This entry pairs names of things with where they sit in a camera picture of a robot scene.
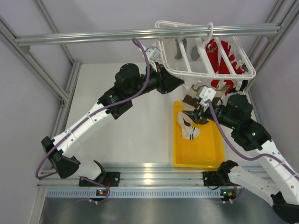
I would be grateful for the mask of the brown beige ribbed sock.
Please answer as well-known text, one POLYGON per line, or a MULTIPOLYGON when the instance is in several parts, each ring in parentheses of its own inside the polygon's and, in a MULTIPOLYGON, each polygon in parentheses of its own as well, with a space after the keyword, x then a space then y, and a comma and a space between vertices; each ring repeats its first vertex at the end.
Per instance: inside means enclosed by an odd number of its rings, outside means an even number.
MULTIPOLYGON (((194 89, 193 87, 189 89, 189 91, 187 92, 187 94, 185 95, 185 97, 181 102, 181 105, 184 107, 185 110, 194 110, 202 107, 205 111, 209 107, 209 106, 203 107, 199 104, 199 93, 201 92, 204 86, 200 86, 197 89, 194 89)), ((215 88, 213 89, 216 90, 216 95, 211 102, 217 105, 220 102, 220 99, 223 96, 225 96, 225 92, 228 90, 228 86, 224 86, 221 89, 215 89, 215 88)))

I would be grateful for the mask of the white plastic clip hanger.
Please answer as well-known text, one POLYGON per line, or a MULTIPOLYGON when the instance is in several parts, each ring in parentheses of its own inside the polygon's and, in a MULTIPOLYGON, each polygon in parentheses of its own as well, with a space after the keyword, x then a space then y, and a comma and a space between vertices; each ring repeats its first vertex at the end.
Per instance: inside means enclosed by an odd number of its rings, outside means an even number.
POLYGON ((221 88, 225 85, 230 85, 236 89, 240 89, 244 80, 251 80, 256 76, 256 71, 251 61, 249 60, 245 50, 236 36, 219 37, 216 36, 216 28, 210 22, 207 25, 207 36, 187 36, 184 35, 178 38, 162 38, 158 40, 157 44, 161 51, 160 60, 165 66, 166 70, 172 75, 181 78, 193 78, 199 81, 210 80, 212 86, 221 88), (186 38, 187 47, 184 49, 182 38, 186 38), (217 74, 214 72, 210 60, 206 53, 206 46, 211 39, 215 38, 219 47, 220 56, 223 57, 230 74, 217 74), (176 60, 175 55, 177 52, 175 39, 178 39, 179 46, 183 58, 176 60), (236 74, 221 41, 227 41, 231 45, 230 53, 235 55, 237 66, 244 69, 243 74, 236 74))

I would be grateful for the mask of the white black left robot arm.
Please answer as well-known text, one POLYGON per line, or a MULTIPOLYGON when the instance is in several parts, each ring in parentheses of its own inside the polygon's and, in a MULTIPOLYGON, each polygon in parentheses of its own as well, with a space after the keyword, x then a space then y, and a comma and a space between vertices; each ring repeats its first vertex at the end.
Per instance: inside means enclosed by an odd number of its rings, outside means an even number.
POLYGON ((42 146, 47 158, 60 178, 72 175, 90 179, 101 185, 106 179, 103 166, 97 161, 85 162, 75 157, 76 151, 106 124, 117 120, 132 106, 132 100, 151 91, 168 94, 183 85, 183 79, 168 73, 156 63, 153 69, 146 67, 146 74, 140 74, 136 64, 121 66, 115 75, 115 83, 75 124, 53 138, 45 137, 42 146))

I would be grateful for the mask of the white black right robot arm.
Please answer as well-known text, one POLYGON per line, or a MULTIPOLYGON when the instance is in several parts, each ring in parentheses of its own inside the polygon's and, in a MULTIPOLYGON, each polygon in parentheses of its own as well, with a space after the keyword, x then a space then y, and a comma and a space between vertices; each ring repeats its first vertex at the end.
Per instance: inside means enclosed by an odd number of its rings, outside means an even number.
POLYGON ((238 163, 223 162, 205 186, 236 184, 259 196, 285 222, 299 221, 299 174, 291 168, 276 147, 271 135, 251 117, 253 106, 245 95, 231 95, 226 105, 208 103, 209 108, 184 111, 194 123, 214 121, 226 143, 247 161, 258 161, 272 182, 259 178, 238 163))

